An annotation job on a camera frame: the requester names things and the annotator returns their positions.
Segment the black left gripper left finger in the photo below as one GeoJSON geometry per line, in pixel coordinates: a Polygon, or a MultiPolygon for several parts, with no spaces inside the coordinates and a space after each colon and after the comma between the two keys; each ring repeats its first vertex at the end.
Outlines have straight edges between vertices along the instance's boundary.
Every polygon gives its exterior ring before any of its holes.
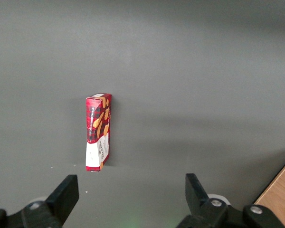
{"type": "Polygon", "coordinates": [[[78,199],[77,175],[67,175],[45,200],[34,200],[12,215],[0,209],[0,228],[61,228],[78,199]]]}

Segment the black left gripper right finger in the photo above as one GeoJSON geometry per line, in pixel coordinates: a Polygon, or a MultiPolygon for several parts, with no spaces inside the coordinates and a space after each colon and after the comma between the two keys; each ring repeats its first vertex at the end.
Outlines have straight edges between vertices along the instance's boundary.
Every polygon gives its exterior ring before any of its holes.
{"type": "Polygon", "coordinates": [[[185,196],[190,215],[179,228],[282,228],[283,223],[267,207],[246,205],[242,211],[219,198],[210,198],[194,173],[185,177],[185,196]]]}

